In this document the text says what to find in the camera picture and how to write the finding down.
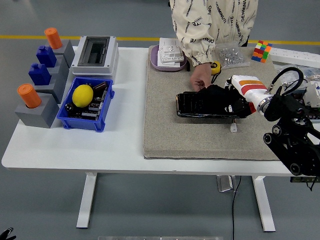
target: person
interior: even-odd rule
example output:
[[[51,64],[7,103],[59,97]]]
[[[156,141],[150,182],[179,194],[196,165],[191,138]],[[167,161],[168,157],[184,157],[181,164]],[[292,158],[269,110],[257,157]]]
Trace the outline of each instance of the person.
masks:
[[[212,51],[216,44],[248,42],[258,0],[170,0],[174,32],[185,55],[192,61],[192,88],[211,84]]]

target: white box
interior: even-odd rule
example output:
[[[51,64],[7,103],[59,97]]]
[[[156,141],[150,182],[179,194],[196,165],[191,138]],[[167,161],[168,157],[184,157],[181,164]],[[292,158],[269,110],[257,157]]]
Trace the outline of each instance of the white box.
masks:
[[[115,36],[82,36],[72,62],[76,76],[106,78],[115,82],[119,49]]]

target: rubik's cube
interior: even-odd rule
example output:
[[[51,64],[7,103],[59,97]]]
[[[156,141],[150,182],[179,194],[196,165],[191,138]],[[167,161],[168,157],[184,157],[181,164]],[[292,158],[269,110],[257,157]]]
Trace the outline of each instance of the rubik's cube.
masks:
[[[272,44],[267,43],[265,41],[258,41],[257,45],[254,48],[252,60],[265,63],[267,60],[267,57],[271,51]]]

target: yellow line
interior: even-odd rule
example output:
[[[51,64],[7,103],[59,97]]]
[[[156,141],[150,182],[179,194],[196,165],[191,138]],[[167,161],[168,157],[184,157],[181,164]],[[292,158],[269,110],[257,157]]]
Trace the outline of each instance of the yellow line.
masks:
[[[60,36],[61,39],[79,40],[80,36]],[[46,36],[37,35],[0,35],[0,39],[46,39]],[[144,42],[157,42],[159,37],[117,37],[118,41],[144,41]],[[278,41],[278,40],[263,40],[271,44],[282,45],[320,45],[320,41]],[[258,40],[249,40],[250,44],[256,44]]]

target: yellow lemon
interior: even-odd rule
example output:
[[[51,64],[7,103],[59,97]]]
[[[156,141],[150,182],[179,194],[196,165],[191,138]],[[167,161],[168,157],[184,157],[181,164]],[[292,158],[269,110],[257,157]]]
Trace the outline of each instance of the yellow lemon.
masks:
[[[90,104],[94,97],[94,91],[89,85],[78,86],[72,94],[72,102],[78,108],[84,108]]]

